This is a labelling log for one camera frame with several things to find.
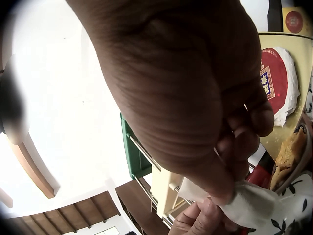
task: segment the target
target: wooden beam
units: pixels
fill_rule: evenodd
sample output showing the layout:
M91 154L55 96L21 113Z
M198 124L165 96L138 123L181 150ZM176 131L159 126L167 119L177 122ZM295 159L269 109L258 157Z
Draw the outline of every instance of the wooden beam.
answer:
M28 226L28 224L22 219L22 217L12 218L19 228L26 234L36 235L35 232Z
M74 227L71 225L71 223L67 220L67 218L63 215L62 211L60 209L54 210L58 216L64 221L64 223L69 227L72 232L77 233L77 231L74 229Z
M58 227L51 221L51 219L45 214L45 213L42 213L43 214L43 216L46 218L46 220L51 224L51 227L53 227L54 228L54 230L58 233L58 234L60 234L60 235L62 235L62 232L58 229Z
M29 216L29 220L33 222L33 225L43 234L45 235L49 235L42 227L41 225L32 217L32 216Z
M98 205L95 203L95 201L91 198L87 199L95 208L95 211L98 212L98 214L100 215L100 217L102 218L102 221L105 223L105 216L102 214L102 211L100 210L100 208L98 207Z
M89 225L88 221L86 220L86 218L84 217L84 215L80 212L80 210L77 208L77 206L75 205L75 203L73 204L75 210L77 211L77 213L80 215L80 217L82 218L82 220L85 222L86 227L91 228L91 226Z
M13 199L10 198L10 196L6 194L6 192L3 191L2 188L0 188L0 201L2 201L4 205L6 205L8 208L13 207Z
M29 177L32 179L32 181L35 183L35 185L43 192L43 194L47 198L53 198L54 190L52 186L41 174L40 170L38 169L29 152L27 151L25 144L21 143L20 145L13 145L10 141L8 142L18 161L20 162L26 173L29 175Z

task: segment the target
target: fingernail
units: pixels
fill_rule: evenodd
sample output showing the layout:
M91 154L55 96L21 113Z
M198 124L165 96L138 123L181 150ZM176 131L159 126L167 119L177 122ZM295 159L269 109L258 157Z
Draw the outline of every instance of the fingernail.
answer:
M206 207L204 211L206 215L212 215L216 213L217 206L213 202L211 202L209 199L204 200L203 204Z

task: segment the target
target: yellow box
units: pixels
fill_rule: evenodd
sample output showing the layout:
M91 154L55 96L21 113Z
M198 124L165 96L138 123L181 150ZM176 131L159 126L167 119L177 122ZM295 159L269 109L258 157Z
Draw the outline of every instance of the yellow box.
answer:
M293 33L313 38L311 19L301 7L285 7L283 11L284 33Z

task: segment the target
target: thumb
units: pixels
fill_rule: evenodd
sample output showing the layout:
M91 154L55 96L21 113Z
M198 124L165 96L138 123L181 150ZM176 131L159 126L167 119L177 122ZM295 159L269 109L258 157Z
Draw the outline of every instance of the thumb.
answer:
M212 235L221 222L220 208L210 200L205 200L203 208L186 235Z

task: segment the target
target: metal bar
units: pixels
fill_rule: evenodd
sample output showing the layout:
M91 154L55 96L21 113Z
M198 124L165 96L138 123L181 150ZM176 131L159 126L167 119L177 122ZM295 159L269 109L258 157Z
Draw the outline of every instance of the metal bar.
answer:
M252 165L250 162L248 162L249 163L249 167L251 167L253 170L255 169L255 166L254 165Z
M171 214L168 215L168 218L171 220L171 222L174 222L175 220L175 218Z
M176 192L179 192L180 187L177 186L174 190L175 190ZM186 198L183 198L183 199L184 199L185 202L187 202L188 205L193 204L193 201L190 201L190 200L188 200L188 199L186 199Z
M146 193L146 195L150 198L150 200L152 201L152 203L157 206L157 201L152 197L151 193L144 187L144 185L140 182L140 180L134 176L135 180L138 182L138 184L140 185L140 187L143 189L143 191Z
M170 221L168 217L163 218L163 221L166 223L166 225L171 229L173 226L173 223Z
M156 161L148 154L148 152L139 144L131 135L127 135L130 140L136 145L136 147L139 149L139 151L145 156L145 158L151 163L151 165L157 169L159 173L161 173L161 168L157 165Z
M162 219L162 222L166 225L166 227L168 227L169 229L171 229L172 228L172 226L170 225L170 223L167 221L167 220L165 220L164 218Z

